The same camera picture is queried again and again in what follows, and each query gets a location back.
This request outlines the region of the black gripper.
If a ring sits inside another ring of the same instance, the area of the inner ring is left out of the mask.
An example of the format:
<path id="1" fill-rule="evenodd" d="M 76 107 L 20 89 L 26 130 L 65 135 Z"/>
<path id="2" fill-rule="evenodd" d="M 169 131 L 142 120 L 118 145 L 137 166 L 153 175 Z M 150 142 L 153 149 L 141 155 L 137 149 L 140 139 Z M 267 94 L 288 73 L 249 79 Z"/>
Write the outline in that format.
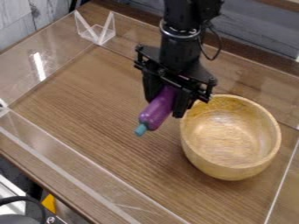
<path id="1" fill-rule="evenodd" d="M 183 118 L 196 100 L 208 102 L 212 89 L 217 85 L 215 76 L 205 70 L 200 57 L 215 60 L 203 50 L 204 25 L 189 30 L 160 27 L 159 47 L 137 45 L 134 47 L 134 67 L 142 73 L 144 98 L 150 102 L 165 86 L 175 89 L 172 116 Z"/>

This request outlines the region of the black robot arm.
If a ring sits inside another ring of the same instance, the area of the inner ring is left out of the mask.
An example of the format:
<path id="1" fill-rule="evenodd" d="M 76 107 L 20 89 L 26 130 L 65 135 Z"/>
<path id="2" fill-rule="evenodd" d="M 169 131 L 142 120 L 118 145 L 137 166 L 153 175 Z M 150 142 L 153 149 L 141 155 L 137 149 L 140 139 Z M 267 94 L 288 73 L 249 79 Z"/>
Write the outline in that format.
<path id="1" fill-rule="evenodd" d="M 142 73 L 144 98 L 150 102 L 165 86 L 176 90 L 172 116 L 181 118 L 196 101 L 211 100 L 217 78 L 201 64 L 205 31 L 220 15 L 223 0 L 163 0 L 157 47 L 134 47 L 134 68 Z"/>

